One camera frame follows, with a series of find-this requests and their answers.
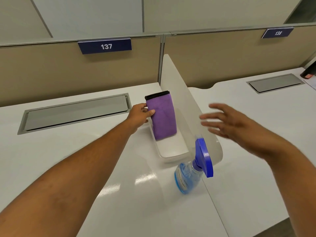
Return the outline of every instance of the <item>bottle label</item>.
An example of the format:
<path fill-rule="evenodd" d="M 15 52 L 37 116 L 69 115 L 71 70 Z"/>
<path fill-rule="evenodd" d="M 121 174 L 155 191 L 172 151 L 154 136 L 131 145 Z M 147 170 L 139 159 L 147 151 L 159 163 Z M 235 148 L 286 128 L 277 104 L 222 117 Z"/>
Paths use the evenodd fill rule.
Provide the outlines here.
<path fill-rule="evenodd" d="M 176 180 L 177 180 L 177 183 L 178 183 L 180 189 L 182 189 L 183 191 L 186 191 L 188 189 L 188 187 L 187 187 L 188 185 L 183 178 L 180 166 L 178 166 L 176 168 L 175 173 L 176 173 Z"/>

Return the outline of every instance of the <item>number sign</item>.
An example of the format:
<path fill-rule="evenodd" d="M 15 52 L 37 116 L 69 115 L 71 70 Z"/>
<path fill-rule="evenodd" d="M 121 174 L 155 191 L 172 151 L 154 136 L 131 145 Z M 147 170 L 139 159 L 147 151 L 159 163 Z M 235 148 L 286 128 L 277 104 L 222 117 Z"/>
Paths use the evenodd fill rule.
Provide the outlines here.
<path fill-rule="evenodd" d="M 262 36 L 263 38 L 287 37 L 293 31 L 294 27 L 271 28 L 267 29 Z"/>
<path fill-rule="evenodd" d="M 113 51 L 131 51 L 131 39 L 79 41 L 82 54 L 93 54 Z"/>

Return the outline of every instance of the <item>purple cloth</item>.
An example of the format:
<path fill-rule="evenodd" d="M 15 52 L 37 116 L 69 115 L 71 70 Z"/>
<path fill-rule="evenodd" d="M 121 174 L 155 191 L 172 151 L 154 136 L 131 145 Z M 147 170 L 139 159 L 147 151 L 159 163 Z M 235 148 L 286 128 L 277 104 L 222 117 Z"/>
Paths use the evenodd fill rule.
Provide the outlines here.
<path fill-rule="evenodd" d="M 156 140 L 160 140 L 177 133 L 176 116 L 171 95 L 162 95 L 146 100 L 149 110 L 156 110 L 151 119 L 153 133 Z"/>

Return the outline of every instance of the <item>spray bottle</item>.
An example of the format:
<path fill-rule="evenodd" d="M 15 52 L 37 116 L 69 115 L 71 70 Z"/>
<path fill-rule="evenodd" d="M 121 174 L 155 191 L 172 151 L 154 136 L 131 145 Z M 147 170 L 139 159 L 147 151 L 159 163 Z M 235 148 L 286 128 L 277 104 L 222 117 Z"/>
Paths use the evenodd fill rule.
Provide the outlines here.
<path fill-rule="evenodd" d="M 205 140 L 202 136 L 195 140 L 195 159 L 189 163 L 181 163 L 174 172 L 174 178 L 179 190 L 188 194 L 196 187 L 205 173 L 206 177 L 213 177 L 213 165 Z"/>

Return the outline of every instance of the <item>person's left hand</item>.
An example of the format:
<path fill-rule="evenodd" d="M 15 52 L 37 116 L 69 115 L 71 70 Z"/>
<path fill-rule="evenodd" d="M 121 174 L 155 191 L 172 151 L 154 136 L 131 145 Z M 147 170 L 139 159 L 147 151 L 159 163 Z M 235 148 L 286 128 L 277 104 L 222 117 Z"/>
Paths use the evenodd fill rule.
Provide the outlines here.
<path fill-rule="evenodd" d="M 127 121 L 129 121 L 132 126 L 134 127 L 133 133 L 135 133 L 138 127 L 142 126 L 144 123 L 148 122 L 147 118 L 151 117 L 155 110 L 148 110 L 146 103 L 140 103 L 137 105 L 133 105 L 132 109 L 130 110 Z"/>

